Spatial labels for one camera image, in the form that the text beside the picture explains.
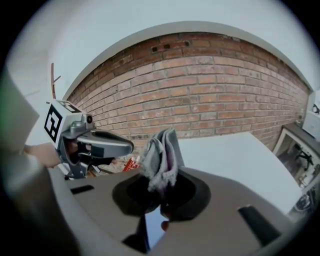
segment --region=brick wall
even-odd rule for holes
[[[237,38],[181,33],[133,45],[93,70],[69,101],[135,154],[156,132],[179,138],[249,131],[273,149],[281,126],[304,116],[309,90],[281,60]]]

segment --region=sleeve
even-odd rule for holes
[[[28,135],[39,118],[4,67],[0,77],[0,148],[22,151]]]

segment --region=white wall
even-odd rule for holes
[[[67,98],[103,61],[142,40],[176,32],[213,32],[247,40],[285,61],[314,90],[319,53],[286,7],[272,0],[87,0],[49,53]]]
[[[312,90],[320,88],[318,49],[286,8],[272,0],[52,0],[21,32],[7,58],[13,81],[43,116],[51,100],[54,62],[57,99],[117,52],[148,38],[213,32],[261,46],[285,61]],[[42,123],[28,142],[44,141]]]
[[[46,101],[52,100],[48,52],[61,27],[73,11],[81,6],[81,2],[54,0],[45,4],[20,32],[6,59],[14,84],[39,114],[26,141],[28,145],[49,141],[43,128],[49,106]]]

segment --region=appliance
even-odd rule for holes
[[[305,114],[302,129],[320,142],[320,90],[313,92],[309,97],[308,108]]]

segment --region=black border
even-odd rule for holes
[[[54,113],[59,118],[58,124],[56,125],[57,129],[55,130],[54,136],[52,136],[50,130],[47,129],[47,122],[48,122],[49,116],[52,113]],[[56,141],[57,141],[57,136],[58,136],[58,131],[60,129],[61,121],[62,121],[62,116],[59,114],[59,112],[56,110],[56,108],[53,105],[51,105],[49,108],[48,114],[46,115],[46,119],[44,122],[44,129],[45,129],[46,133],[50,136],[51,140],[53,140],[54,143],[56,143]]]
[[[282,0],[292,13],[302,22],[306,30],[309,32],[316,45],[319,48],[319,3],[314,0],[292,1]],[[30,17],[44,4],[44,0],[33,1],[5,1],[1,3],[2,15],[0,15],[2,38],[1,38],[1,70],[3,69],[7,54]],[[2,250],[10,250],[10,253],[33,252],[35,255],[51,255],[54,248],[44,248],[42,243],[45,241],[41,237],[35,237],[34,233],[30,233],[26,226],[21,222],[20,216],[16,214],[12,203],[8,200],[3,190],[3,184],[0,187],[1,203],[2,203],[2,220],[5,225],[2,232],[5,234],[2,240]],[[285,247],[279,255],[287,255],[289,253],[303,253],[304,255],[316,254],[318,249],[318,229],[320,227],[320,208],[304,226],[303,230]]]

